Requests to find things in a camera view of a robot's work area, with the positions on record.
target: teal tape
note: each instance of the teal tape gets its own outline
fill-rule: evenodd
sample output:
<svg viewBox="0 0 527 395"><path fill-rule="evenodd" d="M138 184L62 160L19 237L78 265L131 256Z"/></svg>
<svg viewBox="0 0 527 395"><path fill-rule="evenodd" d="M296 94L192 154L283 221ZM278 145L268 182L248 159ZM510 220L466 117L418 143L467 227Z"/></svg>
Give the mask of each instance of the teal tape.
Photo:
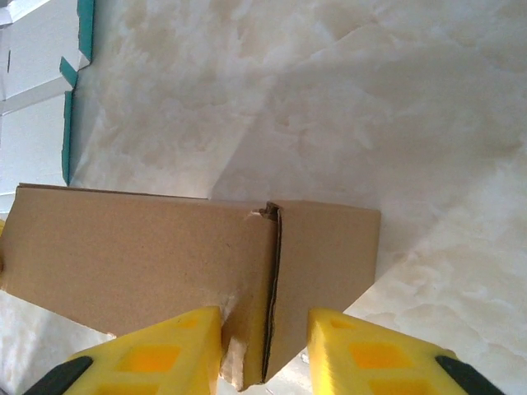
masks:
<svg viewBox="0 0 527 395"><path fill-rule="evenodd" d="M64 57L60 59L60 66L58 67L58 70L64 76L64 78L66 78L66 81L69 83L69 85L74 88L75 84L77 84L77 72Z"/></svg>
<svg viewBox="0 0 527 395"><path fill-rule="evenodd" d="M73 109L73 92L64 93L64 139L63 139L63 179L66 185L69 185L69 151L72 136L72 109Z"/></svg>
<svg viewBox="0 0 527 395"><path fill-rule="evenodd" d="M93 50L93 15L95 0L78 0L77 14L79 16L79 50L91 62Z"/></svg>
<svg viewBox="0 0 527 395"><path fill-rule="evenodd" d="M77 72L63 57L60 59L59 70L72 89L64 93L64 139L62 150L63 179L69 185L69 151L72 134L73 90L77 84Z"/></svg>

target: white cardboard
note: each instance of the white cardboard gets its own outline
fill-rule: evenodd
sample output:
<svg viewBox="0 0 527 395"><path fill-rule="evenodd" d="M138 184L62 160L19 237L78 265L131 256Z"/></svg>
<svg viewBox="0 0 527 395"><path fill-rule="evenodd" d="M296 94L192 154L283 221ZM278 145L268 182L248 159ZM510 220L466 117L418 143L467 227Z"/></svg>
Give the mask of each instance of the white cardboard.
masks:
<svg viewBox="0 0 527 395"><path fill-rule="evenodd" d="M62 185L64 93L2 116L0 212L9 212L19 183Z"/></svg>
<svg viewBox="0 0 527 395"><path fill-rule="evenodd" d="M76 72L75 0L12 0L0 8L0 214L19 183L65 185L62 149L66 91L63 58Z"/></svg>

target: torn cardboard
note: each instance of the torn cardboard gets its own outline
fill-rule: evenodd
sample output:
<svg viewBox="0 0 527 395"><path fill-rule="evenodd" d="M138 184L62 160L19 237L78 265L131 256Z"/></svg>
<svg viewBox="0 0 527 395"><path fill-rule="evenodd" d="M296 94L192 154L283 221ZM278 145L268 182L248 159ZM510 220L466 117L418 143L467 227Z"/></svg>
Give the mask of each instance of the torn cardboard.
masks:
<svg viewBox="0 0 527 395"><path fill-rule="evenodd" d="M269 380L306 344L308 308L374 281L377 211L21 185L0 238L2 290L115 335L216 304L222 376Z"/></svg>

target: marble floor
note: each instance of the marble floor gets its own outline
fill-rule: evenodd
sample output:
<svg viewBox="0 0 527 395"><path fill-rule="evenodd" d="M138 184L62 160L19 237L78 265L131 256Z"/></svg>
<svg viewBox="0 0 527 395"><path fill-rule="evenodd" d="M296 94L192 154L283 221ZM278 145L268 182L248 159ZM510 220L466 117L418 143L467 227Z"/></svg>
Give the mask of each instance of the marble floor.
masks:
<svg viewBox="0 0 527 395"><path fill-rule="evenodd" d="M347 311L525 394L525 0L107 0L94 49L73 185L379 208L377 282ZM107 338L10 306L10 393ZM310 393L307 362L248 393Z"/></svg>

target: white box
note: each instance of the white box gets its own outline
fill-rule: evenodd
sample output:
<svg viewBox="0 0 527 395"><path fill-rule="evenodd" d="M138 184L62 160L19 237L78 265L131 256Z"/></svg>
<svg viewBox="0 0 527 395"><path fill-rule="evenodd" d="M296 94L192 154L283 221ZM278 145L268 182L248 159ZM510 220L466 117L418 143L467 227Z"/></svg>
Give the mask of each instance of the white box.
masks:
<svg viewBox="0 0 527 395"><path fill-rule="evenodd" d="M91 61L94 0L0 8L0 213L19 183L68 184L72 90Z"/></svg>

